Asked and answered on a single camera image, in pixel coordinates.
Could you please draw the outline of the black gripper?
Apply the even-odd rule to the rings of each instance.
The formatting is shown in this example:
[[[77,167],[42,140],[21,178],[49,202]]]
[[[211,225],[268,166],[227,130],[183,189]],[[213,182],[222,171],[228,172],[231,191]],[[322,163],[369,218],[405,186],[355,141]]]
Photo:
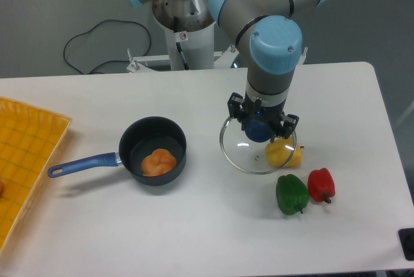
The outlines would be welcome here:
[[[245,98],[232,93],[227,101],[229,117],[236,119],[241,130],[264,128],[271,130],[270,142],[276,138],[288,139],[300,120],[297,115],[284,115],[285,98],[278,95],[252,95],[245,93]]]

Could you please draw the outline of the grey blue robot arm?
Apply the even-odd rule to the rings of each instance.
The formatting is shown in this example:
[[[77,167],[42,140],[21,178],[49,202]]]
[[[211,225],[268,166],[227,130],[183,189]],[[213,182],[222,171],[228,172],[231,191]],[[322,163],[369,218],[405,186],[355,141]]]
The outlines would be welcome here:
[[[298,117],[283,111],[294,70],[301,57],[302,33],[291,19],[327,0],[128,0],[151,3],[164,29],[172,70],[211,69],[213,30],[219,27],[245,59],[246,91],[233,94],[229,114],[254,142],[294,132]]]

